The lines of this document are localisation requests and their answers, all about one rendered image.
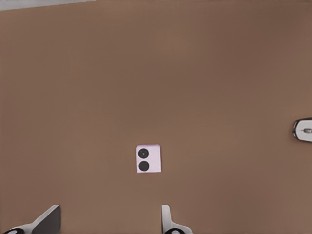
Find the pink folded phone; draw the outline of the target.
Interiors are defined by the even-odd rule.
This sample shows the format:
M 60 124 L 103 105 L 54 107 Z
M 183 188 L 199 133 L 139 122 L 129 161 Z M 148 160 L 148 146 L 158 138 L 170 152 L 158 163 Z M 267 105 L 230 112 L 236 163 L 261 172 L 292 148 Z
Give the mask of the pink folded phone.
M 137 173 L 161 172 L 161 147 L 159 144 L 136 147 L 136 171 Z

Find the white and black computer mouse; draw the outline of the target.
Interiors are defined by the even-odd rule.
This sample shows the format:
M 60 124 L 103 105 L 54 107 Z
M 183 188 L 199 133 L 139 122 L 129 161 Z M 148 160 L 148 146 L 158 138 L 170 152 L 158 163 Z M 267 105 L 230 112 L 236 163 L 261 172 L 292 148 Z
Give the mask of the white and black computer mouse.
M 292 133 L 296 139 L 312 143 L 312 117 L 296 120 Z

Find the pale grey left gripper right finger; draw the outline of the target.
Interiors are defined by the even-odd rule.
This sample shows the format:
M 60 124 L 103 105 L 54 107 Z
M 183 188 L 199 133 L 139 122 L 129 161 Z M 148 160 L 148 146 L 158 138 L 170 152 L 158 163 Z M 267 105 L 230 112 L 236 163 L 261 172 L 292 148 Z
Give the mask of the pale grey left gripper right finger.
M 169 205 L 161 206 L 161 218 L 162 234 L 193 234 L 191 228 L 172 221 Z

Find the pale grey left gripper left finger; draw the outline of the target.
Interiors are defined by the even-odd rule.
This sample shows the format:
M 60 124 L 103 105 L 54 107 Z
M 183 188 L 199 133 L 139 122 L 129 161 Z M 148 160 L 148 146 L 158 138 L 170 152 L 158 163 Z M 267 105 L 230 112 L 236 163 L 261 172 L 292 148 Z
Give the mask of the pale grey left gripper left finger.
M 59 234 L 61 206 L 53 205 L 32 223 L 13 227 L 3 234 Z

